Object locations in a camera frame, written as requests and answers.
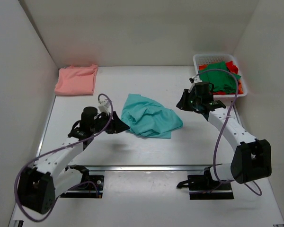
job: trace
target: green cloth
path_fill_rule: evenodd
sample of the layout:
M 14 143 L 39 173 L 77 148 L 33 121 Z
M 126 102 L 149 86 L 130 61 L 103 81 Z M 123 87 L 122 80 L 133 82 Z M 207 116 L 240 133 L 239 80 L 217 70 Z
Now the green cloth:
M 224 61 L 219 62 L 219 63 L 210 64 L 206 67 L 206 69 L 202 71 L 212 70 L 212 69 L 222 69 L 222 70 L 229 71 Z M 233 75 L 237 79 L 241 78 L 241 76 L 239 76 L 238 74 L 233 73 Z M 213 92 L 224 91 L 227 94 L 230 94 L 230 93 L 235 93 L 237 90 L 236 82 L 234 81 L 232 76 L 230 76 L 226 72 L 210 71 L 210 72 L 201 74 L 199 77 L 201 81 L 203 82 L 213 83 L 214 85 Z
M 131 133 L 149 138 L 170 139 L 171 131 L 183 126 L 173 110 L 135 94 L 128 95 L 121 120 L 130 127 Z

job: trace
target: orange cloth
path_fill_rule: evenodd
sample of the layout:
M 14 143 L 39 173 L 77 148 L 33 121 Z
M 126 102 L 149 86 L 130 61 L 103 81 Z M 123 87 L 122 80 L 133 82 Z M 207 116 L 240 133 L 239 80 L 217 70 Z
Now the orange cloth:
M 89 67 L 70 66 L 59 70 L 59 79 L 55 87 L 56 95 L 78 96 L 94 94 L 97 65 Z

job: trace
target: white wall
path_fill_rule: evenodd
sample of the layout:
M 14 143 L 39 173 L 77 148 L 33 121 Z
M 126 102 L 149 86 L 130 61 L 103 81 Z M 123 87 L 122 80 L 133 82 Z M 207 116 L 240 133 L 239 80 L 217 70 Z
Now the white wall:
M 192 65 L 233 53 L 258 0 L 22 0 L 58 67 Z
M 17 0 L 0 0 L 0 227 L 15 204 L 13 184 L 36 155 L 57 67 Z
M 271 143 L 270 182 L 284 217 L 284 0 L 260 0 L 235 56 L 249 87 L 239 112 L 254 135 Z

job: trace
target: wire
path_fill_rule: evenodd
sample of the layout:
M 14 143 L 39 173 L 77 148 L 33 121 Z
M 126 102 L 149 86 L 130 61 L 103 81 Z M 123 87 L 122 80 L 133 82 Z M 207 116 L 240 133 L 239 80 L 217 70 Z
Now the wire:
M 258 196 L 261 196 L 262 195 L 262 190 L 260 188 L 260 186 L 255 182 L 255 181 L 252 181 L 255 186 L 257 187 L 257 189 L 259 190 L 259 192 L 256 192 L 255 190 L 253 190 L 248 184 L 244 183 L 246 187 L 248 187 L 254 194 L 258 195 Z
M 198 192 L 190 192 L 189 194 L 202 194 L 202 193 L 211 193 L 212 191 L 216 190 L 218 187 L 220 187 L 222 183 L 220 183 L 218 186 L 216 186 L 213 189 L 210 190 L 204 190 L 204 191 L 198 191 Z
M 219 178 L 219 176 L 218 176 L 218 174 L 217 174 L 216 159 L 217 159 L 218 146 L 219 146 L 221 137 L 222 137 L 222 135 L 223 135 L 223 131 L 224 131 L 224 129 L 225 129 L 225 127 L 226 127 L 226 124 L 227 124 L 227 122 L 228 122 L 228 119 L 229 119 L 229 117 L 230 117 L 231 109 L 232 109 L 233 106 L 235 105 L 235 102 L 236 102 L 236 100 L 237 100 L 237 98 L 238 98 L 239 84 L 238 84 L 238 81 L 237 81 L 236 77 L 235 77 L 231 72 L 229 72 L 229 71 L 227 71 L 227 70 L 222 70 L 222 69 L 205 70 L 205 71 L 202 71 L 202 72 L 196 74 L 196 76 L 199 76 L 199 75 L 201 75 L 201 74 L 203 74 L 203 73 L 210 72 L 210 71 L 222 71 L 222 72 L 226 72 L 226 73 L 228 73 L 230 76 L 233 77 L 233 79 L 234 79 L 234 81 L 235 81 L 235 83 L 236 83 L 236 94 L 235 94 L 235 97 L 234 97 L 234 99 L 233 99 L 233 101 L 232 101 L 230 107 L 228 108 L 228 111 L 227 111 L 227 114 L 226 114 L 226 119 L 225 119 L 224 124 L 223 124 L 223 126 L 222 126 L 222 128 L 221 128 L 221 130 L 220 130 L 219 135 L 218 135 L 218 139 L 217 139 L 217 142 L 216 142 L 216 144 L 215 144 L 214 152 L 213 152 L 213 172 L 214 172 L 215 177 L 217 178 L 217 180 L 218 180 L 221 184 L 223 184 L 223 183 L 230 183 L 230 182 L 233 182 L 233 180 L 223 181 L 223 180 L 221 180 L 221 179 Z M 255 181 L 252 181 L 252 182 L 253 182 L 253 183 L 256 185 L 256 187 L 259 189 L 259 193 L 256 192 L 256 191 L 254 191 L 254 190 L 253 190 L 249 185 L 247 185 L 246 183 L 245 183 L 245 186 L 247 186 L 254 194 L 256 194 L 256 195 L 258 195 L 258 196 L 261 196 L 261 195 L 262 195 L 262 190 L 261 190 L 261 188 L 259 187 L 259 185 L 258 185 Z
M 86 139 L 84 139 L 84 140 L 79 140 L 78 142 L 69 144 L 69 145 L 67 145 L 67 146 L 63 146 L 63 147 L 60 147 L 60 148 L 51 150 L 51 151 L 46 152 L 46 153 L 44 153 L 44 154 L 42 154 L 42 155 L 40 155 L 40 156 L 38 156 L 38 157 L 35 157 L 35 158 L 31 159 L 30 161 L 28 161 L 28 162 L 20 169 L 19 173 L 17 174 L 16 179 L 15 179 L 15 183 L 14 183 L 14 195 L 15 195 L 16 204 L 18 205 L 18 207 L 19 207 L 19 209 L 21 210 L 21 212 L 22 212 L 29 220 L 31 220 L 31 221 L 33 221 L 33 222 L 42 222 L 42 221 L 44 221 L 45 219 L 47 219 L 48 216 L 49 216 L 49 215 L 51 214 L 51 212 L 53 211 L 53 208 L 54 208 L 54 206 L 55 206 L 55 204 L 56 204 L 56 202 L 57 202 L 57 200 L 58 200 L 58 197 L 57 197 L 57 199 L 54 201 L 54 203 L 53 203 L 51 209 L 48 211 L 48 213 L 46 214 L 45 217 L 43 217 L 42 219 L 35 219 L 35 218 L 33 218 L 32 216 L 30 216 L 30 215 L 24 210 L 24 208 L 23 208 L 23 206 L 22 206 L 22 204 L 21 204 L 21 202 L 20 202 L 18 193 L 17 193 L 18 182 L 19 182 L 21 173 L 22 173 L 22 172 L 25 170 L 25 168 L 28 167 L 30 164 L 34 163 L 35 161 L 39 160 L 40 158 L 42 158 L 42 157 L 44 157 L 44 156 L 47 156 L 47 155 L 49 155 L 49 154 L 56 153 L 56 152 L 58 152 L 58 151 L 64 150 L 64 149 L 69 148 L 69 147 L 73 147 L 73 146 L 75 146 L 75 145 L 77 145 L 77 144 L 80 144 L 80 143 L 83 143 L 83 142 L 88 141 L 88 140 L 90 140 L 90 139 L 93 139 L 93 138 L 95 138 L 96 136 L 100 135 L 102 132 L 104 132 L 104 130 L 108 127 L 108 125 L 110 124 L 110 122 L 111 122 L 111 120 L 112 120 L 112 118 L 113 118 L 114 108 L 113 108 L 113 103 L 112 103 L 112 101 L 110 100 L 110 98 L 109 98 L 107 95 L 105 95 L 105 94 L 103 94 L 103 93 L 99 94 L 99 95 L 98 95 L 98 100 L 100 99 L 101 96 L 106 97 L 107 100 L 109 101 L 109 104 L 110 104 L 110 106 L 111 106 L 111 114 L 110 114 L 110 116 L 109 116 L 108 122 L 106 123 L 106 125 L 103 127 L 103 129 L 102 129 L 100 132 L 98 132 L 98 133 L 96 133 L 96 134 L 92 135 L 91 137 L 88 137 L 88 138 L 86 138 Z M 82 182 L 82 183 L 79 183 L 79 184 L 77 184 L 77 185 L 71 187 L 70 189 L 76 188 L 76 187 L 81 186 L 81 185 L 86 184 L 86 183 L 93 183 L 93 182 L 91 182 L 91 181 Z M 94 187 L 95 187 L 95 189 L 96 189 L 96 196 L 98 196 L 98 188 L 97 188 L 97 186 L 96 186 L 94 183 L 93 183 L 93 185 L 94 185 Z

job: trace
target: black mounting base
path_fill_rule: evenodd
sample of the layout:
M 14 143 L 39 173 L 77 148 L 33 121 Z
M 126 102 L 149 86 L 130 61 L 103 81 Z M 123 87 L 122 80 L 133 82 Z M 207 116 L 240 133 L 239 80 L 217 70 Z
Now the black mounting base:
M 84 184 L 76 189 L 67 191 L 61 194 L 61 198 L 91 198 L 91 199 L 101 199 L 103 197 L 103 187 L 104 187 L 104 176 L 103 175 L 89 175 L 88 179 L 84 181 L 92 181 L 97 186 L 100 191 L 98 197 L 96 196 L 95 187 L 92 184 Z
M 188 180 L 180 182 L 177 188 L 189 188 L 190 200 L 231 200 L 234 199 L 231 184 L 226 183 L 219 186 L 214 181 L 208 168 L 205 168 L 203 175 L 188 175 Z

